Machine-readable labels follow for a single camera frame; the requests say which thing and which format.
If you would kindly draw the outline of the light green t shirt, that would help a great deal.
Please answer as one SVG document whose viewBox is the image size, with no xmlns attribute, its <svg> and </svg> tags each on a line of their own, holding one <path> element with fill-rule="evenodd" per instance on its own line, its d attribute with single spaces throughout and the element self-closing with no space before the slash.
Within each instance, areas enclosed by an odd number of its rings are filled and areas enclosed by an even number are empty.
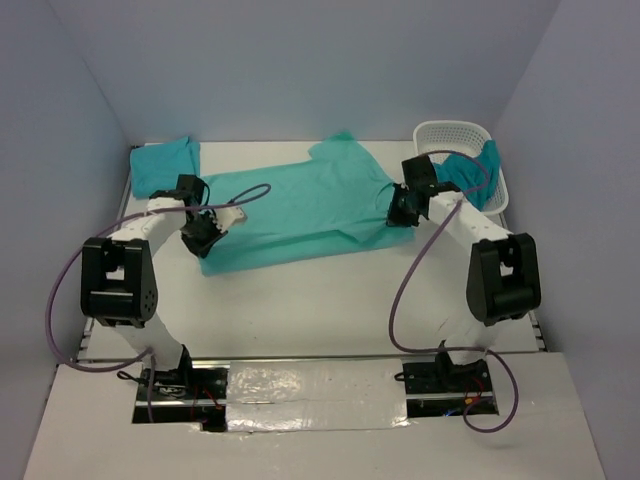
<svg viewBox="0 0 640 480">
<path fill-rule="evenodd" d="M 247 221 L 200 262 L 205 276 L 411 242 L 409 228 L 387 226 L 394 188 L 376 159 L 348 132 L 312 146 L 309 160 L 206 177 L 221 203 L 258 184 L 270 192 L 243 205 Z"/>
</svg>

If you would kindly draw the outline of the dark teal t shirt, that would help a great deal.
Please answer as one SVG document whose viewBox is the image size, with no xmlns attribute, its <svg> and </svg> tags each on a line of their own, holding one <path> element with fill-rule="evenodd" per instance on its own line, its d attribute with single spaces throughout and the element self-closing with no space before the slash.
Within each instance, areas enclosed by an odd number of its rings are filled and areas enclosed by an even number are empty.
<svg viewBox="0 0 640 480">
<path fill-rule="evenodd" d="M 475 158 L 489 174 L 488 185 L 483 189 L 471 192 L 468 200 L 479 210 L 483 210 L 494 195 L 501 167 L 501 157 L 494 140 L 484 143 L 481 153 Z M 452 182 L 461 191 L 467 191 L 484 184 L 486 177 L 483 171 L 473 162 L 460 155 L 449 155 L 434 169 L 440 183 Z"/>
</svg>

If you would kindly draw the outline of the turquoise t shirt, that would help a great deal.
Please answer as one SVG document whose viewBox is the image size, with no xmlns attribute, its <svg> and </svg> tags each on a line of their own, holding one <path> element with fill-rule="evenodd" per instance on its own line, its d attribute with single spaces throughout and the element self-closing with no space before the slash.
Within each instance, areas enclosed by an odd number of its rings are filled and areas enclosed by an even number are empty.
<svg viewBox="0 0 640 480">
<path fill-rule="evenodd" d="M 130 153 L 131 192 L 136 199 L 174 189 L 181 174 L 200 175 L 200 143 L 185 136 L 142 146 Z"/>
</svg>

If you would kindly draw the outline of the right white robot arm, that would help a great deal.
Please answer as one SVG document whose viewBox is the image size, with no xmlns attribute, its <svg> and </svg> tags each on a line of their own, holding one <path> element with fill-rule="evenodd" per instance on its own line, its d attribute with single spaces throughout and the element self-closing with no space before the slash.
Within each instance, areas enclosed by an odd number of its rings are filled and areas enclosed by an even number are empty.
<svg viewBox="0 0 640 480">
<path fill-rule="evenodd" d="M 403 181 L 394 185 L 386 220 L 390 227 L 417 227 L 422 219 L 436 226 L 401 282 L 392 302 L 388 331 L 398 350 L 436 357 L 435 380 L 447 391 L 456 391 L 468 381 L 470 371 L 491 349 L 503 322 L 521 319 L 541 303 L 533 237 L 497 225 L 469 201 L 470 194 L 490 184 L 491 176 L 477 159 L 462 157 L 483 174 L 482 182 L 467 190 L 439 180 L 428 153 L 403 161 Z M 466 307 L 454 316 L 455 332 L 437 347 L 404 347 L 394 334 L 401 296 L 420 261 L 443 234 L 456 241 L 468 257 Z"/>
</svg>

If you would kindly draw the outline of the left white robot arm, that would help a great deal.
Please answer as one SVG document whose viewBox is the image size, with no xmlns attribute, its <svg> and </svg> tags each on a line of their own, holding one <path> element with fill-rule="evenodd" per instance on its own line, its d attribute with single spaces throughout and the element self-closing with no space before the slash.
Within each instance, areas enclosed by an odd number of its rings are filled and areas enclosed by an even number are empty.
<svg viewBox="0 0 640 480">
<path fill-rule="evenodd" d="M 174 189 L 151 195 L 149 214 L 82 246 L 82 312 L 118 333 L 136 353 L 148 352 L 143 378 L 178 399 L 192 393 L 196 374 L 187 347 L 157 313 L 153 256 L 178 232 L 191 254 L 206 258 L 226 234 L 215 212 L 198 209 L 208 194 L 204 180 L 181 174 Z"/>
</svg>

